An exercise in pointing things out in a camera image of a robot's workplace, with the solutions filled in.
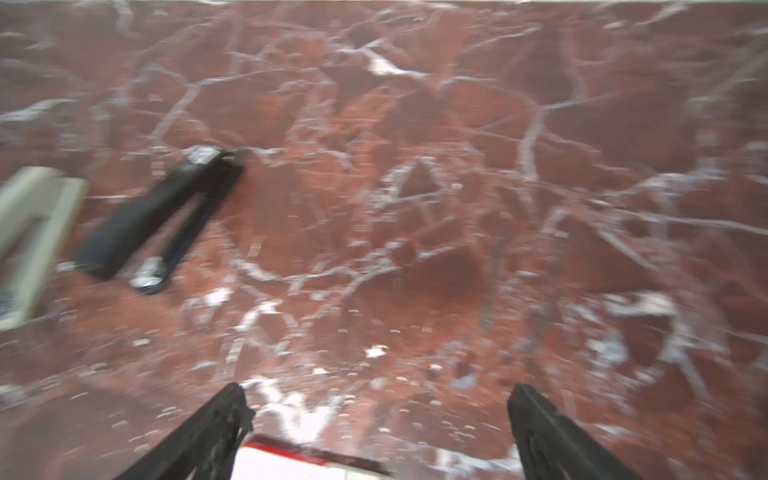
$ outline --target stapler anvil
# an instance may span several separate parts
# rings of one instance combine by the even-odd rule
[[[62,172],[48,167],[24,167],[3,185],[0,256],[24,238],[32,221],[40,220],[40,224],[22,246],[18,265],[0,290],[0,331],[17,328],[30,320],[84,192],[85,180],[62,177]]]
[[[194,147],[182,165],[144,196],[116,209],[83,243],[76,265],[98,280],[111,279],[169,217],[193,195],[202,194],[160,255],[147,258],[130,281],[145,295],[159,292],[242,173],[232,154],[210,145]]]

